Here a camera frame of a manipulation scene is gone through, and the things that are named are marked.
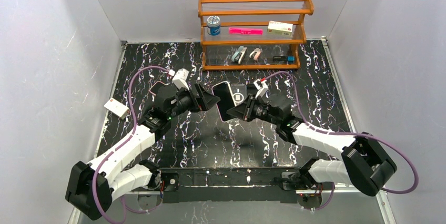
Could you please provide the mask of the clear phone case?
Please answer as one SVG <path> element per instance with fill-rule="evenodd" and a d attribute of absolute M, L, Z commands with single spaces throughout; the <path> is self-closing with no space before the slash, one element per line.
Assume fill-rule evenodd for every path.
<path fill-rule="evenodd" d="M 241 104 L 247 97 L 247 86 L 245 84 L 231 84 L 232 98 L 235 105 Z"/>

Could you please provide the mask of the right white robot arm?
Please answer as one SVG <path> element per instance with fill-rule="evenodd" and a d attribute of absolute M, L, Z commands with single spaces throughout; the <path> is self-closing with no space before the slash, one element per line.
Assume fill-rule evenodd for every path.
<path fill-rule="evenodd" d="M 248 95 L 241 104 L 229 108 L 227 114 L 243 121 L 269 122 L 275 125 L 275 132 L 283 141 L 335 157 L 332 161 L 312 158 L 295 175 L 283 179 L 291 185 L 309 188 L 324 182 L 342 183 L 375 196 L 397 171 L 395 162 L 370 135 L 337 135 L 308 126 L 292 114 L 292 101 L 285 96 L 272 95 L 264 100 Z"/>

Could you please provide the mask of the dark phone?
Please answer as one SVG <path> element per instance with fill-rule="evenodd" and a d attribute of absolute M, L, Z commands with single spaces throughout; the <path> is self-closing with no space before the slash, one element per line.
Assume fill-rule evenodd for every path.
<path fill-rule="evenodd" d="M 217 109 L 222 122 L 227 122 L 235 119 L 234 116 L 229 115 L 227 111 L 236 106 L 232 97 L 232 90 L 228 81 L 223 81 L 215 84 L 211 88 L 212 94 L 219 97 L 220 101 L 217 102 Z"/>

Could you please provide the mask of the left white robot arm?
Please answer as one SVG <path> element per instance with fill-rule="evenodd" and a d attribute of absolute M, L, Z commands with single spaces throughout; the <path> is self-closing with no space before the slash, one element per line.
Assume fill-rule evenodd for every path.
<path fill-rule="evenodd" d="M 156 82 L 149 92 L 154 101 L 143 112 L 135 130 L 102 155 L 88 163 L 79 161 L 71 169 L 65 200 L 91 220 L 101 218 L 112 202 L 126 193 L 160 185 L 156 179 L 159 167 L 154 162 L 142 160 L 130 169 L 126 167 L 163 138 L 172 119 L 185 112 L 208 111 L 220 101 L 201 84 L 189 88 Z"/>

